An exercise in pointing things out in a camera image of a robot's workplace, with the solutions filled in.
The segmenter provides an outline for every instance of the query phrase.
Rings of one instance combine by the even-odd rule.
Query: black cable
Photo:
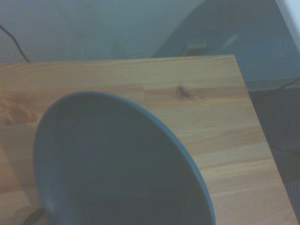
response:
[[[44,214],[44,208],[37,209],[26,218],[22,225],[34,225]]]
[[[279,87],[279,88],[277,88],[277,89],[275,89],[275,90],[272,90],[272,91],[269,92],[268,94],[265,94],[265,95],[263,95],[263,96],[258,97],[258,98],[253,102],[253,105],[255,105],[255,104],[256,104],[257,102],[259,102],[260,100],[264,99],[265,97],[272,95],[274,92],[276,92],[276,91],[278,91],[278,90],[281,90],[281,89],[283,89],[283,88],[286,88],[287,86],[290,86],[290,85],[296,83],[298,80],[300,80],[300,77],[298,77],[297,79],[293,80],[292,82],[289,82],[289,83],[287,83],[287,84],[285,84],[285,85],[283,85],[283,86],[281,86],[281,87]]]
[[[16,38],[7,30],[5,29],[1,24],[0,24],[0,29],[3,30],[15,43],[17,49],[19,50],[19,53],[22,55],[22,57],[28,62],[30,63],[29,59],[27,58],[27,56],[24,54],[24,52],[22,51],[18,41],[16,40]]]
[[[293,153],[293,154],[300,154],[300,151],[283,150],[280,147],[277,147],[277,146],[272,145],[272,144],[270,144],[269,146],[270,146],[270,148],[274,148],[274,149],[276,149],[278,151],[281,151],[281,152],[287,152],[287,153]]]

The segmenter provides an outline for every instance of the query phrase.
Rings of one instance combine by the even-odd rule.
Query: gray carpet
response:
[[[300,89],[249,94],[300,222]]]

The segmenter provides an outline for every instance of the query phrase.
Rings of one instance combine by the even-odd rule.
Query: wood grain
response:
[[[298,224],[233,56],[0,65],[3,224],[19,225],[41,206],[32,168],[41,116],[84,90],[130,99],[179,137],[205,179],[217,224]]]

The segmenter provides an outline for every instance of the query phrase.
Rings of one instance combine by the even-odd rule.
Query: wooden table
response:
[[[50,104],[80,90],[123,96],[161,119],[199,166],[218,225],[298,224],[236,60],[214,56],[1,65],[2,225],[40,207],[36,127]]]

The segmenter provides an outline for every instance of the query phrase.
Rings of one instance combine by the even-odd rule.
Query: wall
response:
[[[173,57],[205,43],[205,55],[235,54],[246,81],[300,71],[274,0],[2,0],[0,23],[33,62]],[[0,62],[23,61],[0,38]]]
[[[2,0],[0,23],[31,61],[148,58],[204,0]],[[0,31],[0,62],[22,58]]]
[[[300,76],[299,53],[274,0],[208,0],[155,56],[181,56],[203,43],[204,55],[235,54],[246,82]]]

